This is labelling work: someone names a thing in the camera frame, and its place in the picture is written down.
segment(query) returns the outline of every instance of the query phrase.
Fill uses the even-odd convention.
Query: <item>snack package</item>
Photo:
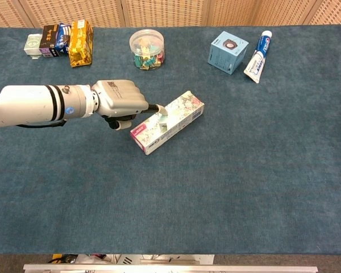
[[[70,41],[70,24],[59,24],[59,30],[57,33],[57,40],[55,50],[62,53],[68,53]]]
[[[39,50],[44,57],[58,57],[59,53],[55,50],[58,24],[50,24],[43,27]]]
[[[69,61],[71,67],[92,63],[93,29],[87,20],[72,23],[69,42]]]

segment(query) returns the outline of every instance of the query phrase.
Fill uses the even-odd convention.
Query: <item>light blue cardboard box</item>
[[[223,31],[211,43],[208,63],[231,75],[244,59],[248,45],[247,41]]]

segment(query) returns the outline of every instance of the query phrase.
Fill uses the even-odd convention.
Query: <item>blue toothpaste tube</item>
[[[261,37],[256,45],[255,52],[251,57],[251,60],[244,70],[244,73],[248,75],[254,82],[259,83],[261,71],[263,71],[265,57],[271,43],[272,33],[269,30],[263,31]]]

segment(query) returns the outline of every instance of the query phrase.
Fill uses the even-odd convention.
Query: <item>clear plastic container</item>
[[[164,62],[164,38],[156,30],[139,30],[130,37],[134,64],[141,70],[153,70]]]

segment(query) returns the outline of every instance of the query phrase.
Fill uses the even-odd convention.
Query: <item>gold box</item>
[[[92,63],[93,29],[87,20],[72,22],[69,42],[69,61],[71,67]]]

